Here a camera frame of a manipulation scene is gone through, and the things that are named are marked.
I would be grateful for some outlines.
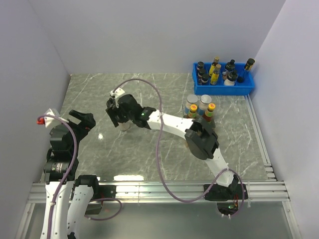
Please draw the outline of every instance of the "blue bin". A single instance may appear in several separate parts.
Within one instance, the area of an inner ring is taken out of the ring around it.
[[[198,85],[197,83],[197,63],[193,66],[193,80],[194,80],[194,92],[196,95],[224,95],[224,96],[246,96],[249,95],[251,90],[255,87],[252,75],[248,74],[248,78],[243,83],[235,82],[234,86],[225,86],[221,73],[225,70],[226,63],[219,63],[221,65],[220,74],[216,85],[210,84],[210,78],[207,85]],[[205,63],[204,69],[208,73],[211,63]],[[244,70],[245,63],[235,63],[235,69],[238,74]]]

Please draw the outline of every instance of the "gray wall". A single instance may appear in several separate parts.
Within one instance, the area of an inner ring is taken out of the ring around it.
[[[0,238],[12,239],[48,149],[36,124],[60,108],[69,75],[27,0],[0,1]]]
[[[286,0],[254,70],[254,108],[304,239],[319,232],[318,12],[317,0]]]
[[[70,73],[255,57],[285,0],[29,0]]]

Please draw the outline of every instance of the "bottle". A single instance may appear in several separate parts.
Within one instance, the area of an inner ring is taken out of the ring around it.
[[[203,114],[203,118],[208,122],[210,123],[211,120],[213,119],[213,112],[214,112],[214,109],[216,108],[216,105],[213,104],[213,103],[210,103],[208,105],[208,108],[207,110],[205,111],[205,113]]]
[[[201,78],[203,77],[203,75],[206,73],[205,69],[200,69],[198,71],[198,74],[197,74],[197,78],[198,78],[198,84],[201,85]]]
[[[234,69],[235,69],[235,60],[230,60],[230,62],[227,62],[225,66],[225,71],[223,71],[222,73],[223,80],[226,80],[229,72],[233,71]]]
[[[248,77],[248,73],[251,70],[255,63],[255,60],[253,58],[249,58],[248,61],[246,62],[246,65],[244,66],[244,70],[240,73],[238,76],[237,82],[238,83],[243,83],[245,79]]]
[[[207,85],[208,84],[208,79],[209,79],[209,75],[208,74],[204,74],[201,78],[201,84],[202,85]]]
[[[191,105],[189,112],[187,114],[187,118],[194,119],[196,118],[197,105]]]
[[[211,103],[211,97],[209,95],[202,95],[198,104],[197,114],[202,116],[207,110],[209,103]]]
[[[211,66],[210,66],[210,69],[209,69],[209,72],[208,72],[210,77],[213,75],[214,68],[218,64],[218,61],[219,61],[219,57],[216,56],[214,61],[213,61],[213,63],[211,63]]]
[[[235,85],[235,81],[237,79],[237,71],[234,70],[232,72],[230,72],[227,76],[227,79],[224,81],[224,85],[226,86],[234,86]]]
[[[197,95],[188,95],[187,96],[186,103],[185,103],[185,108],[184,108],[185,114],[188,114],[190,106],[191,105],[196,105],[197,101],[198,101]]]
[[[220,64],[217,64],[214,67],[213,75],[210,78],[210,84],[211,85],[216,85],[217,84],[219,73],[220,73],[220,68],[221,68]]]
[[[199,61],[196,66],[196,70],[199,71],[200,69],[203,69],[203,68],[204,68],[204,62]]]

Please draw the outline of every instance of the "marble tabletop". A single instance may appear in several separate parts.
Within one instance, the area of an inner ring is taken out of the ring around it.
[[[131,125],[122,132],[115,128],[105,112],[109,92],[123,80],[142,78],[160,91],[163,112],[183,116],[181,105],[193,94],[191,74],[73,74],[61,115],[70,110],[93,113],[96,126],[81,141],[77,175],[96,174],[112,181],[117,175],[139,175],[145,181],[159,181],[155,144],[158,131]],[[122,87],[142,106],[159,107],[156,92],[143,82],[129,82]],[[216,104],[214,119],[221,152],[244,180],[266,180],[262,156],[243,96],[212,96]],[[164,132],[160,142],[162,172],[166,180],[211,180],[214,175],[206,163],[195,158],[185,140]]]

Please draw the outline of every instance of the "purple cable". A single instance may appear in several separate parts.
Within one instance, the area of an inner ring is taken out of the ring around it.
[[[123,208],[122,202],[120,200],[118,200],[117,198],[99,198],[99,199],[92,199],[91,200],[91,202],[97,202],[97,201],[98,202],[99,201],[117,201],[120,204],[120,208],[118,209],[118,211],[114,215],[112,215],[108,218],[92,218],[92,217],[89,217],[87,215],[84,215],[86,218],[93,220],[93,221],[106,221],[106,220],[112,219],[112,218],[116,217],[121,212],[121,210]]]
[[[159,112],[160,112],[160,132],[159,132],[159,137],[158,137],[158,140],[156,142],[156,147],[155,147],[155,157],[156,157],[156,166],[157,166],[157,170],[158,170],[158,173],[159,173],[159,178],[161,180],[161,183],[163,184],[164,188],[166,189],[166,191],[176,200],[180,201],[180,202],[183,202],[183,203],[192,203],[192,202],[195,202],[199,199],[201,199],[202,197],[205,196],[206,193],[209,192],[209,190],[213,187],[213,185],[216,183],[217,179],[219,178],[220,175],[222,175],[224,172],[226,171],[231,171],[233,172],[239,179],[240,181],[240,185],[241,185],[241,189],[242,189],[242,203],[240,204],[237,212],[235,212],[232,217],[236,214],[239,213],[239,211],[242,209],[242,207],[244,206],[244,201],[245,201],[245,189],[244,189],[244,185],[243,185],[243,182],[241,180],[241,178],[239,177],[239,175],[232,169],[230,168],[225,168],[223,169],[222,171],[219,172],[219,174],[217,174],[217,176],[214,178],[213,182],[209,185],[209,187],[207,188],[207,190],[200,196],[198,196],[197,198],[194,198],[194,199],[189,199],[189,200],[185,200],[185,199],[181,199],[179,197],[177,197],[176,195],[173,194],[173,192],[168,188],[167,184],[165,183],[165,180],[163,178],[163,175],[161,173],[161,170],[160,170],[160,158],[159,158],[159,146],[160,146],[160,137],[161,137],[161,134],[163,132],[163,127],[164,127],[164,120],[163,120],[163,117],[162,117],[162,100],[161,100],[161,96],[160,96],[160,92],[158,91],[158,89],[156,88],[156,86],[154,86],[151,82],[149,81],[146,81],[146,80],[143,80],[143,79],[138,79],[138,78],[133,78],[133,79],[129,79],[129,80],[125,80],[123,81],[121,84],[119,84],[114,90],[117,90],[117,88],[119,88],[120,86],[122,86],[123,84],[125,84],[126,82],[129,82],[129,81],[142,81],[142,82],[145,82],[147,84],[149,84],[150,86],[152,86],[154,88],[154,90],[156,91],[158,97],[159,97]]]
[[[42,116],[39,116],[38,117],[38,121],[43,118],[43,117],[49,117],[49,118],[53,118],[55,120],[58,120],[60,121],[65,127],[67,127],[67,129],[70,131],[71,135],[72,135],[72,138],[73,138],[73,143],[74,143],[74,151],[73,151],[73,156],[72,156],[72,159],[71,159],[71,162],[70,162],[70,165],[69,167],[67,168],[65,174],[63,175],[59,185],[57,186],[54,194],[53,194],[53,198],[52,198],[52,205],[50,207],[50,211],[49,211],[49,220],[48,220],[48,231],[47,231],[47,236],[46,238],[47,239],[50,239],[51,238],[51,230],[52,230],[52,218],[53,218],[53,210],[54,210],[54,206],[55,206],[55,201],[56,201],[56,198],[58,196],[58,193],[62,187],[62,184],[64,183],[65,179],[67,178],[68,174],[70,173],[71,169],[72,169],[72,166],[74,164],[74,161],[75,161],[75,158],[76,158],[76,152],[77,152],[77,142],[76,142],[76,137],[75,137],[75,134],[74,134],[74,131],[72,130],[72,128],[66,123],[64,122],[63,120],[61,120],[59,117],[56,117],[56,116],[51,116],[51,115],[42,115]]]

